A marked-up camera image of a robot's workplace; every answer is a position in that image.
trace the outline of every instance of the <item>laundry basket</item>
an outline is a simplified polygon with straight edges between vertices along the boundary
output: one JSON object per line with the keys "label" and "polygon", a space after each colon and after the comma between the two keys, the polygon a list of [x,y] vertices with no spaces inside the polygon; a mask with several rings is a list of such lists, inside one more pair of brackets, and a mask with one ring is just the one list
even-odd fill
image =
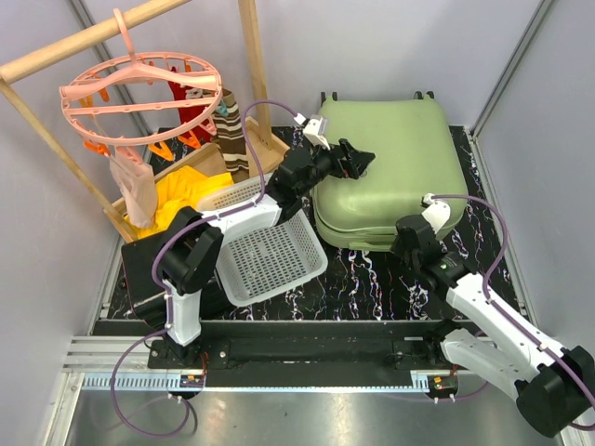
{"label": "laundry basket", "polygon": [[[271,175],[265,176],[269,181]],[[200,211],[214,211],[252,199],[260,179],[241,183],[204,197]],[[217,273],[234,305],[245,307],[313,279],[326,270],[328,260],[306,215],[299,211],[283,225],[255,230],[221,248]]]}

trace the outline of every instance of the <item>yellow cloth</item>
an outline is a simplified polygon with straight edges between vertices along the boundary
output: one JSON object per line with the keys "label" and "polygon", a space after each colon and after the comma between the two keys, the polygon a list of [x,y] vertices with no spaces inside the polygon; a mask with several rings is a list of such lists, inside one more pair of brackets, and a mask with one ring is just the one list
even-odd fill
{"label": "yellow cloth", "polygon": [[182,207],[190,206],[196,209],[198,202],[203,197],[219,189],[227,188],[232,184],[233,180],[230,173],[207,177],[198,170],[184,165],[157,182],[156,188],[159,202],[152,228],[144,230],[132,225],[130,226],[132,226],[132,229],[140,239],[149,237],[157,232],[166,230]]}

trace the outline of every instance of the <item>wooden pole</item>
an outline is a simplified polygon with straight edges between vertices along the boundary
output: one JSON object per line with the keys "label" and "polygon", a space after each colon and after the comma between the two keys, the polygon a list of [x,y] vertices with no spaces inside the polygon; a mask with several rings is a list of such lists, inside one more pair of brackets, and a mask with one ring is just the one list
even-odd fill
{"label": "wooden pole", "polygon": [[[128,29],[133,28],[188,2],[190,0],[150,0],[138,7],[133,7],[123,14],[126,27]],[[100,44],[119,33],[120,30],[115,18],[105,20],[56,43],[38,49],[33,53],[29,53],[22,58],[5,63],[0,67],[0,77],[7,84],[13,84],[50,65]]]}
{"label": "wooden pole", "polygon": [[3,79],[0,79],[0,92],[8,99],[8,102],[17,109],[17,112],[25,118],[25,121],[33,128],[35,132],[47,143],[51,150],[56,153],[63,163],[73,172],[73,174],[79,179],[81,183],[91,192],[91,194],[98,200],[103,206],[105,212],[110,216],[111,219],[118,222],[127,224],[122,216],[117,213],[113,208],[112,204],[108,199],[101,193],[101,191],[93,184],[89,177],[83,172],[76,161],[66,150],[60,145],[60,143],[54,138],[54,136],[46,129],[35,113],[27,106],[22,100],[19,94]]}
{"label": "wooden pole", "polygon": [[[258,31],[257,6],[255,0],[238,0],[238,6],[242,18],[245,52],[248,56],[254,100],[266,99],[267,84],[262,59],[262,47],[260,45],[260,33]],[[271,143],[271,115],[268,105],[257,105],[257,118],[258,135],[262,142],[269,145]]]}

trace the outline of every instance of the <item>pink circular drying rack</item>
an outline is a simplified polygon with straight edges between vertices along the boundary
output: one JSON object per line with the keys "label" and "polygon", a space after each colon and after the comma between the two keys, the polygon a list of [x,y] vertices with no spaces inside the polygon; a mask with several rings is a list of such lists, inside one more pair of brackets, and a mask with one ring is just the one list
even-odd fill
{"label": "pink circular drying rack", "polygon": [[[155,142],[175,138],[178,135],[192,130],[197,125],[201,126],[212,135],[215,135],[216,130],[211,114],[218,107],[223,93],[221,76],[215,67],[205,60],[181,53],[148,52],[136,54],[122,14],[118,9],[115,9],[113,14],[118,22],[120,33],[124,37],[128,56],[122,56],[121,58],[111,59],[100,63],[80,74],[69,85],[60,88],[62,113],[66,120],[74,127],[74,130],[81,135],[84,140],[115,147],[153,144]],[[164,62],[167,69],[155,66],[154,62],[157,60]],[[200,70],[191,72],[171,72],[169,70],[170,62],[181,63],[184,67],[191,67],[191,64],[195,64],[200,67]],[[102,78],[98,76],[99,72],[111,68],[118,69],[106,77]],[[108,105],[102,107],[93,105],[83,107],[71,106],[73,102],[85,102],[93,94],[105,91],[110,85],[131,83],[151,84],[160,81],[174,82],[181,85],[201,88],[211,92],[212,96],[146,104]],[[164,133],[140,138],[115,138],[98,135],[96,132],[84,128],[81,122],[77,119],[78,116],[95,118],[98,115],[109,113],[148,112],[196,106],[205,106],[205,109],[188,123],[167,130]]]}

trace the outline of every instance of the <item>striped sock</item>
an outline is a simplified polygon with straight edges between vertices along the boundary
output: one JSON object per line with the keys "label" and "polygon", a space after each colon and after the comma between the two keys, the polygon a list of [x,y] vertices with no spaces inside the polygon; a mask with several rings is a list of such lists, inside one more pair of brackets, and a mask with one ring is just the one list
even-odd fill
{"label": "striped sock", "polygon": [[245,140],[242,133],[242,122],[238,103],[233,93],[223,89],[223,103],[227,109],[226,115],[213,113],[213,121],[217,128],[214,142],[220,147],[225,160],[225,167],[231,173],[233,181],[239,183],[249,177],[248,156],[245,152]]}

